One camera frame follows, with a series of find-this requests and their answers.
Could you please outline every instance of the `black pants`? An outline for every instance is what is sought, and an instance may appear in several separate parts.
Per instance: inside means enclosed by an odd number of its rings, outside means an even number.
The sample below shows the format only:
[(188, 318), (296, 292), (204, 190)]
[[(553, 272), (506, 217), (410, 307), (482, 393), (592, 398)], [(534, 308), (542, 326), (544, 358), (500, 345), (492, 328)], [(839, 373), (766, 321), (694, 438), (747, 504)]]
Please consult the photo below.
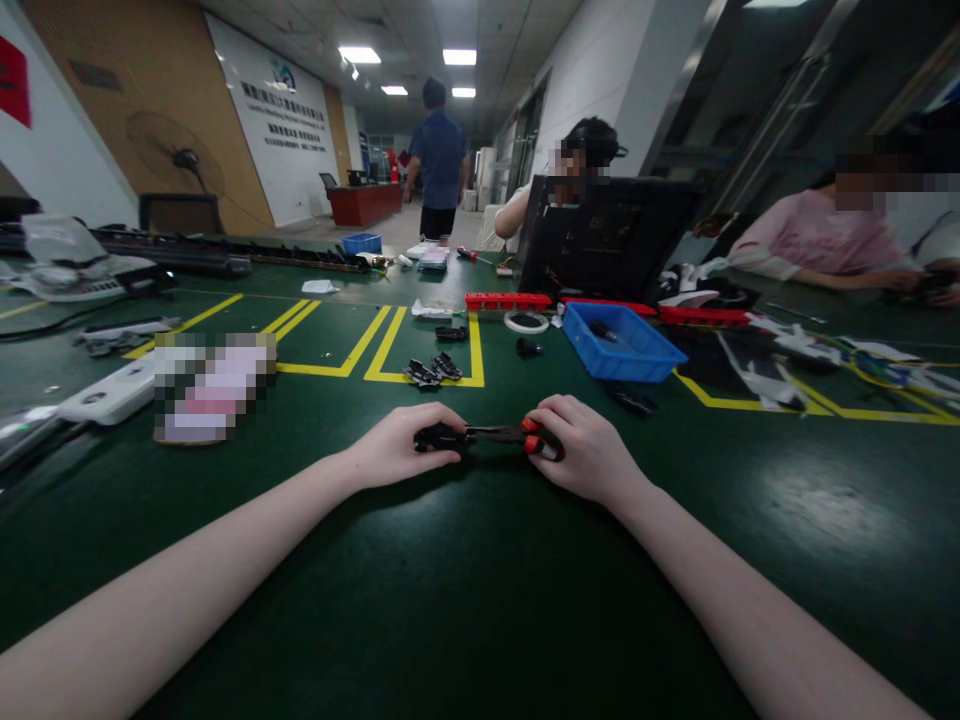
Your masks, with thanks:
[(437, 210), (425, 207), (420, 211), (420, 234), (427, 240), (439, 240), (453, 232), (453, 218), (456, 208)]

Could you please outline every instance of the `red reception desk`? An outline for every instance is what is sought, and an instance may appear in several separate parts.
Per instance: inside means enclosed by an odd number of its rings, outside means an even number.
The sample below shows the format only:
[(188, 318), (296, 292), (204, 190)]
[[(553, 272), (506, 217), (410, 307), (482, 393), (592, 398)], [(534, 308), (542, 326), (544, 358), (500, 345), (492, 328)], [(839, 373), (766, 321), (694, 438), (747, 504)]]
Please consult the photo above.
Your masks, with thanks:
[(400, 183), (327, 190), (337, 227), (367, 227), (400, 212)]

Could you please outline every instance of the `pink shirt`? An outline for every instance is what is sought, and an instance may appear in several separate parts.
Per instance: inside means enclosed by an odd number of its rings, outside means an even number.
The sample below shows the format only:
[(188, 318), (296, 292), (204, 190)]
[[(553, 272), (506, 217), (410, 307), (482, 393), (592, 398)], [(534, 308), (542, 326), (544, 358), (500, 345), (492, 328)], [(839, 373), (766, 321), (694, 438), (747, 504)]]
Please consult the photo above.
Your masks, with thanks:
[(913, 267), (885, 213), (837, 210), (816, 190), (775, 203), (737, 240), (728, 259), (734, 267), (777, 280), (789, 280), (801, 268), (859, 275)]

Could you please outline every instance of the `red wall sign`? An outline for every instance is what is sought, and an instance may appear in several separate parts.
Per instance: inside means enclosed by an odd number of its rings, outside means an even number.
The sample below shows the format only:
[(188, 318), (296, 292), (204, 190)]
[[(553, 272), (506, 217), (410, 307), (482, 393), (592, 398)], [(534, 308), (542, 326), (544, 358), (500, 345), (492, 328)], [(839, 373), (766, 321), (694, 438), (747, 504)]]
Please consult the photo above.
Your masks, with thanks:
[(27, 58), (0, 37), (0, 110), (30, 127)]

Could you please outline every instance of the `black fan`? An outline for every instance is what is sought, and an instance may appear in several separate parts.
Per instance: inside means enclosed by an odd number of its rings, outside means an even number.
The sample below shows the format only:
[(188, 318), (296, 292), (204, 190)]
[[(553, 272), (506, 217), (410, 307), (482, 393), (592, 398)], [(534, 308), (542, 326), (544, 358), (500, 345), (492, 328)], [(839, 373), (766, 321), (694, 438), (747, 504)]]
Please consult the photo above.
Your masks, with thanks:
[(170, 189), (224, 194), (223, 170), (207, 146), (183, 125), (160, 113), (141, 111), (127, 118), (127, 139), (137, 157)]

